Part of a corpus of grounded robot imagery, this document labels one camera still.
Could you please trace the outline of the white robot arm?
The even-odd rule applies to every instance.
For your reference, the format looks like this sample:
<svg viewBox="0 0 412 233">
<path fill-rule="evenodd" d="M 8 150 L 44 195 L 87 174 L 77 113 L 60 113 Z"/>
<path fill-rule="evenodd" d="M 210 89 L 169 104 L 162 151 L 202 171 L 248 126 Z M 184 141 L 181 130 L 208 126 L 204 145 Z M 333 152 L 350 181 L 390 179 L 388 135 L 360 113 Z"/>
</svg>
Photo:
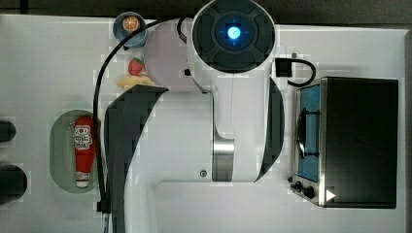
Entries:
<svg viewBox="0 0 412 233">
<path fill-rule="evenodd" d="M 156 233 L 160 183 L 254 183 L 281 153 L 270 14 L 254 0 L 211 0 L 186 37 L 193 91 L 136 84 L 106 110 L 110 233 Z"/>
</svg>

